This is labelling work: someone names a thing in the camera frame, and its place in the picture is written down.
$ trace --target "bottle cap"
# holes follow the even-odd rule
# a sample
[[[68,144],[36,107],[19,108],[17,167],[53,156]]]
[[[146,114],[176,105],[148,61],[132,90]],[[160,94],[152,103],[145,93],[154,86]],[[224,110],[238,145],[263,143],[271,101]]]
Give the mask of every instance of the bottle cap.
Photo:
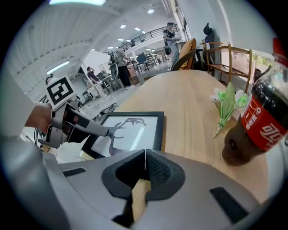
[[[273,53],[287,58],[286,52],[284,51],[279,38],[273,38]]]

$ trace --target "pant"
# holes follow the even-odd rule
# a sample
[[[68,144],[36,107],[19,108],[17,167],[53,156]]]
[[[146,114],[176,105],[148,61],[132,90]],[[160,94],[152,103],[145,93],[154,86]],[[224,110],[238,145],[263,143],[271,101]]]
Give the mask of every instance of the pant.
[[[131,86],[130,80],[129,80],[129,73],[128,68],[126,66],[118,66],[118,76],[120,77],[120,80],[124,87]]]
[[[173,42],[171,41],[167,41],[169,47],[171,48],[171,51],[173,53],[173,56],[172,56],[172,59],[171,59],[171,62],[172,62],[172,65],[178,61],[178,58],[179,58],[179,49],[177,47],[176,44],[174,44]]]

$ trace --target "plastic bottle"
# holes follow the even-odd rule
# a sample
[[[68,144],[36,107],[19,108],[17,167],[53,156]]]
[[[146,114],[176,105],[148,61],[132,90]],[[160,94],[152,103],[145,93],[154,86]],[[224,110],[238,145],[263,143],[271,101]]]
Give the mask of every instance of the plastic bottle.
[[[254,84],[235,127],[225,137],[222,157],[229,165],[248,163],[276,145],[288,130],[288,59],[273,39],[274,64]]]

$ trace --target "antler drawing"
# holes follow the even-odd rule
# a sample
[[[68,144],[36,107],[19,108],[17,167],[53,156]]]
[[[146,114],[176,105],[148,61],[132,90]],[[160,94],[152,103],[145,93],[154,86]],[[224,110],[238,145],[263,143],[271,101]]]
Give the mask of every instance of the antler drawing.
[[[114,140],[115,139],[121,139],[123,137],[116,137],[115,136],[115,132],[118,130],[118,129],[122,129],[122,128],[125,128],[123,127],[124,124],[126,123],[132,123],[132,125],[134,124],[143,124],[144,126],[147,126],[144,119],[142,118],[127,118],[126,121],[124,121],[122,124],[121,122],[117,123],[116,125],[114,125],[114,127],[107,127],[109,129],[109,134],[108,136],[111,138],[111,143],[110,143],[110,147],[109,147],[109,153],[111,156],[113,155],[116,155],[116,154],[119,154],[119,153],[122,153],[122,152],[126,152],[126,150],[122,150],[122,149],[118,149],[118,148],[114,148],[113,147],[113,144],[114,144]]]

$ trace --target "red bottle label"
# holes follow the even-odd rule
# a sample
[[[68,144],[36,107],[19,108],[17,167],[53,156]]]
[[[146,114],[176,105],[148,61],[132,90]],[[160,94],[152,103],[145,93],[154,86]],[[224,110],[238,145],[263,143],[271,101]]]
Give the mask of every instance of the red bottle label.
[[[263,151],[272,148],[287,132],[253,96],[241,114],[241,122],[250,139]]]

